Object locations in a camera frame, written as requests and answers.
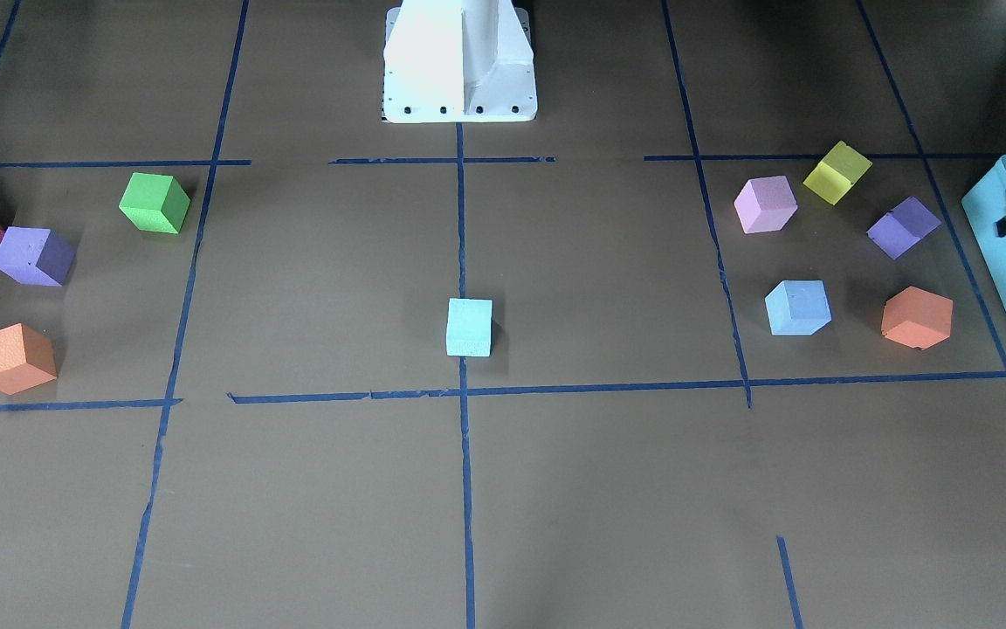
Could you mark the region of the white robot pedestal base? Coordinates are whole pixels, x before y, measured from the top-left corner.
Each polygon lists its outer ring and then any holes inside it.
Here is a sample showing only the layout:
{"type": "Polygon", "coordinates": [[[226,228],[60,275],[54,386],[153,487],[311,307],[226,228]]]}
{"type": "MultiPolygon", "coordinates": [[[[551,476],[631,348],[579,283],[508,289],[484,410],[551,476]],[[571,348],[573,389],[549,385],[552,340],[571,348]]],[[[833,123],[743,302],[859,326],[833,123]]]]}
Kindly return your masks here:
{"type": "Polygon", "coordinates": [[[513,1],[403,1],[386,13],[382,117],[518,123],[538,95],[530,13],[513,1]]]}

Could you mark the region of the pink foam block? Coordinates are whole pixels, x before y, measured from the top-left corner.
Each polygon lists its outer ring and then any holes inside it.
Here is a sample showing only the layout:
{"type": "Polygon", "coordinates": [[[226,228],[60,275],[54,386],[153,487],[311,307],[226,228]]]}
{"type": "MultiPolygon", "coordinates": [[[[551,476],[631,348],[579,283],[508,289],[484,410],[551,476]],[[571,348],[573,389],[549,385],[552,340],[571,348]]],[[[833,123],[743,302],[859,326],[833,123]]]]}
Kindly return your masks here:
{"type": "Polygon", "coordinates": [[[786,176],[748,179],[734,209],[746,234],[782,230],[798,210],[798,202],[786,176]]]}

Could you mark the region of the green foam block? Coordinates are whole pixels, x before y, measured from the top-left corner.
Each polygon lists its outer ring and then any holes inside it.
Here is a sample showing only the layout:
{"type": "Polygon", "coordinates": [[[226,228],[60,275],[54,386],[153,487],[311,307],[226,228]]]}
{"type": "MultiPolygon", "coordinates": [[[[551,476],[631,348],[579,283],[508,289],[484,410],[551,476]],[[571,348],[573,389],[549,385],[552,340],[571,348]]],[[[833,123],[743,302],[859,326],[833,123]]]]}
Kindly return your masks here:
{"type": "Polygon", "coordinates": [[[137,230],[179,234],[190,198],[174,176],[133,172],[117,207],[137,230]]]}

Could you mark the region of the purple foam block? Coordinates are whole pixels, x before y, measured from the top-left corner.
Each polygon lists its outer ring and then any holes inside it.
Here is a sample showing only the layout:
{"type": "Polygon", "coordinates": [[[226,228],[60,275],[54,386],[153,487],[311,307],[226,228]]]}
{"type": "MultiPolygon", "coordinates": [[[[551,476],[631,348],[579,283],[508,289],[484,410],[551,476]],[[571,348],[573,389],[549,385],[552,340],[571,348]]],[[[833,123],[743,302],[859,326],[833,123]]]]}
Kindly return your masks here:
{"type": "Polygon", "coordinates": [[[52,230],[11,226],[0,240],[0,271],[19,284],[62,287],[75,248],[52,230]]]}
{"type": "Polygon", "coordinates": [[[941,226],[941,220],[917,197],[906,197],[866,231],[867,238],[893,261],[941,226]]]}

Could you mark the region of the yellow foam block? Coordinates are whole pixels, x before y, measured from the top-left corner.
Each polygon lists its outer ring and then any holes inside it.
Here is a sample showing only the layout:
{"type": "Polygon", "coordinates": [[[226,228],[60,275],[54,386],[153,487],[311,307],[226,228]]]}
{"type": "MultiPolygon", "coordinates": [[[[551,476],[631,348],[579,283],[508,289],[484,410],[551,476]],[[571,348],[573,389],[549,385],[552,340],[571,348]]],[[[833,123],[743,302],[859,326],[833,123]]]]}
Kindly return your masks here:
{"type": "Polygon", "coordinates": [[[835,204],[849,194],[858,180],[872,167],[872,161],[844,141],[838,141],[803,179],[803,186],[827,204],[835,204]]]}

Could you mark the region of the orange foam block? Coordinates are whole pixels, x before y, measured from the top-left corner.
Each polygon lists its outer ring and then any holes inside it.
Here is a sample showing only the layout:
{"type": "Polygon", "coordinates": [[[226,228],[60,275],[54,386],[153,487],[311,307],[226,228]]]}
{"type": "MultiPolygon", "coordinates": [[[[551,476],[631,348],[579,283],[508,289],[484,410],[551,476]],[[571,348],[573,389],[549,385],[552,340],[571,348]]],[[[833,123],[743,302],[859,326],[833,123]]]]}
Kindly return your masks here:
{"type": "Polygon", "coordinates": [[[910,348],[927,349],[953,333],[954,300],[907,287],[884,304],[882,336],[910,348]]]}
{"type": "Polygon", "coordinates": [[[57,377],[51,339],[23,323],[0,329],[0,394],[20,394],[57,377]]]}

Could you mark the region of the blue foam block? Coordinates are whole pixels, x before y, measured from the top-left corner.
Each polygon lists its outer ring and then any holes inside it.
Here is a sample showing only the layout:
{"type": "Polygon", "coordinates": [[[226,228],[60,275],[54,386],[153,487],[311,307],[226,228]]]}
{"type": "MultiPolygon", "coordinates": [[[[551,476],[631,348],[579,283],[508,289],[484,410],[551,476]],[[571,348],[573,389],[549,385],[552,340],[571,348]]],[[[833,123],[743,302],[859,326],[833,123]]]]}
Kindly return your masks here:
{"type": "Polygon", "coordinates": [[[772,335],[813,335],[833,320],[822,281],[782,281],[765,297],[772,335]]]}
{"type": "Polygon", "coordinates": [[[490,356],[492,314],[491,300],[450,298],[444,331],[446,354],[458,357],[490,356]]]}

